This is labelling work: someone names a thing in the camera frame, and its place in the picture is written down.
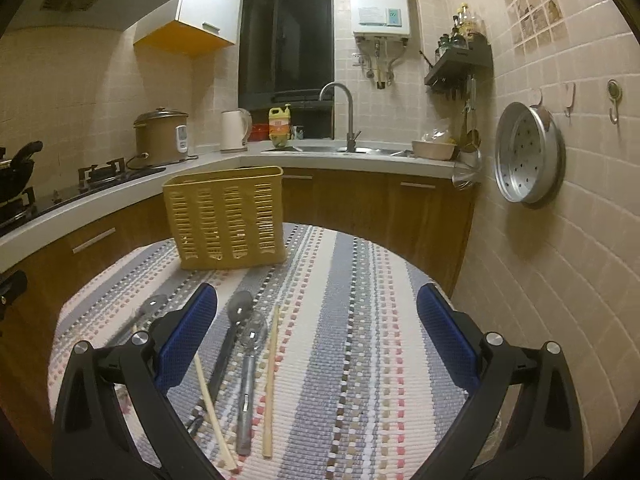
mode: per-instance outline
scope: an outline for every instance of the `blue gripper pad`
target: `blue gripper pad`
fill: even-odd
[[[431,283],[420,288],[416,304],[418,317],[454,384],[472,395],[480,384],[478,357],[451,317],[452,308]]]
[[[165,316],[181,315],[181,318],[162,345],[156,359],[154,383],[163,394],[182,382],[193,356],[216,316],[217,307],[216,290],[209,283],[201,283],[182,310],[170,312]]]

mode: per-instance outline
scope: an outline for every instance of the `yellow detergent bottle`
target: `yellow detergent bottle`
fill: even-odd
[[[285,104],[285,109],[272,108],[269,110],[269,138],[276,148],[281,148],[287,145],[289,139],[291,111],[289,107],[291,104]]]

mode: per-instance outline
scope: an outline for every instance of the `white water heater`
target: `white water heater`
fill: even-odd
[[[351,28],[357,38],[409,38],[408,1],[351,0]]]

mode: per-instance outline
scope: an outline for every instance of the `wooden cabinet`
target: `wooden cabinet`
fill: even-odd
[[[139,20],[135,43],[200,56],[238,42],[241,0],[172,0]]]
[[[28,256],[27,291],[0,322],[0,408],[26,447],[50,465],[47,369],[60,309],[85,283],[134,248],[171,236],[162,195],[116,211]]]
[[[286,168],[285,222],[342,231],[402,256],[453,292],[473,215],[474,190],[448,180]]]

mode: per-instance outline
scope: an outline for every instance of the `stainless steel sink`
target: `stainless steel sink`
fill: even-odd
[[[343,153],[345,155],[373,155],[373,156],[401,156],[409,157],[413,155],[411,150],[386,150],[383,148],[356,148],[355,153],[347,152],[347,148],[342,146],[285,146],[284,148],[272,148],[265,152],[284,153]]]

